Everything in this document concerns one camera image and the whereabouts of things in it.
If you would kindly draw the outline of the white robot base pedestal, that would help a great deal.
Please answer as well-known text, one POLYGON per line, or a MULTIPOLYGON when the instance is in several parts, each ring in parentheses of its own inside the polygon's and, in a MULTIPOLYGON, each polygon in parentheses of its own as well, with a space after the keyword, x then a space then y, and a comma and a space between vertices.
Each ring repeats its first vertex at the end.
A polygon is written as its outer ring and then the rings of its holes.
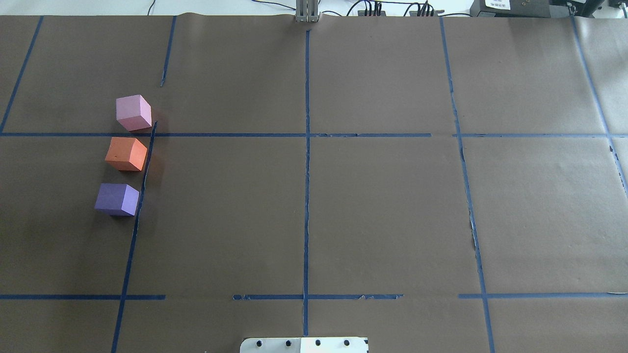
POLYGON ((244 339, 240 353, 367 353, 365 337, 267 337, 244 339))

